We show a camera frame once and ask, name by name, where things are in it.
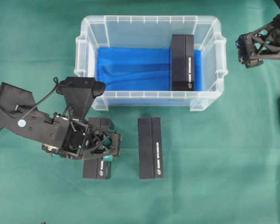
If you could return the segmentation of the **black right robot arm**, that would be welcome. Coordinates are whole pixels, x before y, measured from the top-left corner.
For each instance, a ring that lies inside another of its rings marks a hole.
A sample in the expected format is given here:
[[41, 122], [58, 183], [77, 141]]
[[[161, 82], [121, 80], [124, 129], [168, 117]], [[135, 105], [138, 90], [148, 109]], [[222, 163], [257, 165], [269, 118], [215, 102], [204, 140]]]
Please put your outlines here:
[[[275, 1], [280, 9], [280, 0]], [[273, 20], [235, 41], [238, 61], [246, 68], [263, 64], [264, 60], [280, 60], [280, 13]]]

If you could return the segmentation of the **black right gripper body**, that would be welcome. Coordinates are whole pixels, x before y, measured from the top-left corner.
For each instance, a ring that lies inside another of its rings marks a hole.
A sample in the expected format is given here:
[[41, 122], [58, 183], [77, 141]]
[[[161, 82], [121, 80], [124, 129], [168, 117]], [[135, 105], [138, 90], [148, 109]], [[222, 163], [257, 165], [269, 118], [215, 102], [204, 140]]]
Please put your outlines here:
[[280, 14], [272, 22], [235, 41], [238, 61], [246, 68], [257, 67], [264, 60], [280, 60]]

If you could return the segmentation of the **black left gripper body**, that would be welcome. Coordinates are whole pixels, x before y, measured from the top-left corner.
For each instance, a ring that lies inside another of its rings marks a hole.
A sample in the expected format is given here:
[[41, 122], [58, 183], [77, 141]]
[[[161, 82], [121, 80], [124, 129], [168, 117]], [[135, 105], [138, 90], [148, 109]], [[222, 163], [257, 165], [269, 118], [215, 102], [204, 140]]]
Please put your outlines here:
[[113, 161], [120, 156], [122, 137], [111, 129], [95, 127], [84, 119], [72, 118], [66, 105], [63, 113], [51, 117], [38, 106], [56, 92], [54, 88], [39, 102], [27, 90], [2, 83], [0, 86], [0, 127], [21, 137], [40, 142], [42, 149], [71, 160], [103, 158]]

